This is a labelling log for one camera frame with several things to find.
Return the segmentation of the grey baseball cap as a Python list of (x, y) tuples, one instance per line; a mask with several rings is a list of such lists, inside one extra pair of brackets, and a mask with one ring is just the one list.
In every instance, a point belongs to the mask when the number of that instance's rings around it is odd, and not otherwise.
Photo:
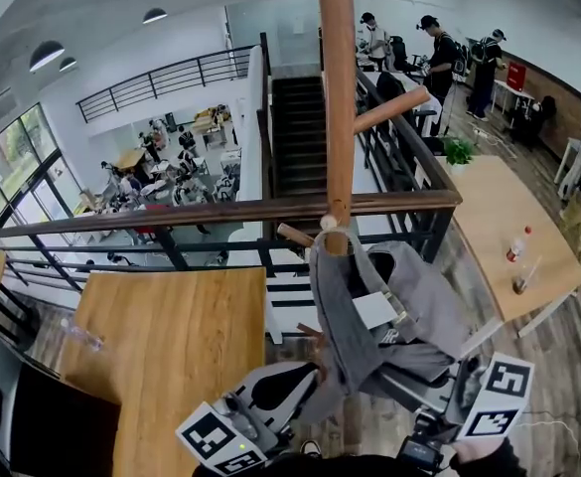
[(325, 379), (306, 401), (304, 423), (328, 417), (344, 398), (379, 386), (385, 364), (434, 380), (460, 359), (468, 337), (459, 298), (446, 278), (404, 241), (365, 248), (348, 230), (352, 251), (327, 251), (320, 232), (310, 252), (310, 284), (325, 338)]

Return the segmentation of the light wooden white-legged table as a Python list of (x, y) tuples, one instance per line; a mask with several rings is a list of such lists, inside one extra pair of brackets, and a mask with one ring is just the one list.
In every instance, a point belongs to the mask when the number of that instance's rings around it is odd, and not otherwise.
[[(581, 286), (581, 265), (558, 226), (501, 158), (477, 155), (458, 175), (444, 157), (438, 162), (462, 198), (453, 220), (493, 298), (493, 316), (462, 347), (467, 356), (505, 324), (535, 312), (517, 332), (519, 338), (528, 335)], [(509, 262), (508, 247), (525, 226), (532, 228), (526, 249), (517, 262)], [(540, 255), (535, 276), (515, 294), (512, 278), (525, 274)]]

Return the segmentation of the dark staircase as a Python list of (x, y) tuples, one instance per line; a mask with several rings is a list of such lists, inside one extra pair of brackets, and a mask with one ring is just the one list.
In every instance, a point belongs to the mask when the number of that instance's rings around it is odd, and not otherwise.
[(322, 79), (275, 79), (271, 110), (275, 195), (324, 195), (327, 136)]

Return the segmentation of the dark wood metal railing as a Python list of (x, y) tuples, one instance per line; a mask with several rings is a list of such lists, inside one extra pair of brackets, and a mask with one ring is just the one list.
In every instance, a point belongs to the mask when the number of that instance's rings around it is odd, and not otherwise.
[[(356, 142), (361, 146), (359, 157), (375, 181), (381, 181), (385, 190), (352, 196), (351, 220), (360, 217), (382, 217), (387, 223), (384, 230), (360, 230), (363, 243), (384, 240), (402, 240), (410, 243), (420, 256), (431, 262), (451, 218), (462, 198), (449, 175), (441, 168), (421, 138), (401, 115), (389, 119), (391, 144), (384, 147), (384, 125), (378, 123), (361, 132)], [(69, 248), (47, 245), (42, 239), (69, 232), (129, 228), (135, 224), (162, 228), (166, 225), (197, 223), (241, 223), (226, 242), (218, 242), (217, 249), (255, 251), (262, 259), (268, 275), (303, 273), (302, 264), (278, 264), (270, 252), (288, 249), (299, 255), (310, 239), (321, 230), (321, 220), (328, 212), (324, 195), (283, 197), (274, 193), (272, 146), (267, 154), (268, 163), (262, 169), (262, 179), (272, 184), (271, 195), (255, 201), (220, 202), (212, 208), (174, 208), (151, 211), (148, 214), (124, 216), (100, 215), (78, 218), (71, 222), (40, 223), (25, 227), (0, 230), (0, 250), (7, 254), (16, 278), (42, 286), (56, 286), (63, 281), (68, 290), (79, 290), (85, 284), (85, 273), (94, 269), (78, 260), (67, 261), (62, 255), (90, 253), (88, 246)], [(171, 262), (158, 266), (158, 271), (188, 270), (180, 250), (166, 243), (161, 245)]]

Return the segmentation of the brown wooden table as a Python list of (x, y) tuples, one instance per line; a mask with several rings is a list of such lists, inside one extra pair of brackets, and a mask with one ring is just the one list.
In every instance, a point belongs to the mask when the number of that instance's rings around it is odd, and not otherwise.
[(75, 324), (103, 346), (66, 339), (61, 375), (121, 406), (113, 477), (190, 477), (197, 461), (176, 436), (264, 363), (261, 267), (93, 273)]

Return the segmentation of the person's right forearm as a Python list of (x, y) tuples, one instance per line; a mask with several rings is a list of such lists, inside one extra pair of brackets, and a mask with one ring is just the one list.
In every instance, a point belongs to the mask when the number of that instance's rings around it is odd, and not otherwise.
[(507, 438), (454, 442), (450, 467), (459, 477), (527, 477)]

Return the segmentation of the green potted plant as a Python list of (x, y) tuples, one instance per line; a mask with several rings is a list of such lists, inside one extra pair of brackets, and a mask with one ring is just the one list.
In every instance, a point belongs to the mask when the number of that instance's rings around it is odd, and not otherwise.
[(449, 171), (461, 174), (467, 165), (471, 164), (475, 155), (475, 145), (468, 139), (458, 137), (445, 137), (443, 139), (443, 151)]

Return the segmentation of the black and grey cabinet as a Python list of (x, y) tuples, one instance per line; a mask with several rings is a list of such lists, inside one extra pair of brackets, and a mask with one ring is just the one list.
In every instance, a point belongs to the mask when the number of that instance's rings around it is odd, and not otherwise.
[(0, 461), (30, 477), (112, 477), (120, 406), (26, 361), (0, 338)]

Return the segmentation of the small white table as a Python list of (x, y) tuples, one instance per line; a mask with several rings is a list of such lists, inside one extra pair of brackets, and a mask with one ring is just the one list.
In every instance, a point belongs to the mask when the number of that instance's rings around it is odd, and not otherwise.
[(514, 109), (522, 107), (523, 114), (528, 116), (535, 98), (529, 93), (510, 87), (505, 81), (496, 79), (492, 92), (492, 108), (498, 108), (501, 114), (508, 112), (508, 101), (510, 96), (514, 97)]

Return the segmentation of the wooden coat rack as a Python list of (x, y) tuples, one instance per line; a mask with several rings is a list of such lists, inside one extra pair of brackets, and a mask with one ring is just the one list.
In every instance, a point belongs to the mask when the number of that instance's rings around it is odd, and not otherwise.
[(358, 132), (382, 123), (427, 101), (429, 92), (419, 87), (381, 104), (365, 116), (355, 107), (356, 57), (353, 0), (319, 0), (322, 19), (326, 85), (327, 199), (329, 212), (322, 217), (320, 234), (327, 250), (344, 254), (349, 238), (354, 175), (354, 138)]

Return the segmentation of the red box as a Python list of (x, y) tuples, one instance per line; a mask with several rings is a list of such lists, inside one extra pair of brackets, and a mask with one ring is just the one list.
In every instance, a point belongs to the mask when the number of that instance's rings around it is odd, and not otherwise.
[(509, 88), (522, 92), (526, 77), (526, 66), (516, 62), (508, 64), (508, 75), (506, 84)]

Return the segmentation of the clear plastic bottle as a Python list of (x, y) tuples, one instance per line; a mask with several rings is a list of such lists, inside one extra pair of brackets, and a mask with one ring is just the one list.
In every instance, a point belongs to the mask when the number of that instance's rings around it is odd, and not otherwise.
[(73, 319), (64, 318), (61, 320), (61, 327), (69, 338), (87, 345), (93, 352), (99, 352), (103, 347), (103, 341), (75, 324)]

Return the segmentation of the large glass window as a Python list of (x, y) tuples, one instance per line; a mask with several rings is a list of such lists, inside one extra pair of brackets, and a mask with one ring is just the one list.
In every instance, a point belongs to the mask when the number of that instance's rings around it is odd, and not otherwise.
[(37, 103), (0, 132), (0, 228), (69, 218), (79, 185)]

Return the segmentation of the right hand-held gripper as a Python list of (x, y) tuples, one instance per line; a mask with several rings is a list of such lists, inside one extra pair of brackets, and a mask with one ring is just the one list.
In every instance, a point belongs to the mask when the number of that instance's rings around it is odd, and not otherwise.
[(487, 363), (472, 357), (434, 380), (390, 364), (380, 366), (379, 386), (416, 414), (397, 459), (423, 472), (438, 472), (443, 445), (504, 438), (527, 406), (533, 375), (534, 364), (501, 353)]

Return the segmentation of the red label plastic bottle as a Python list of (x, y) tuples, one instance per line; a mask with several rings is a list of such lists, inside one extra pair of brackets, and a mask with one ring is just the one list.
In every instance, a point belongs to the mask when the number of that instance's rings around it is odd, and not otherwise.
[(520, 259), (526, 249), (527, 240), (531, 234), (532, 228), (530, 226), (525, 226), (521, 235), (511, 241), (506, 253), (506, 258), (509, 262), (517, 262)]

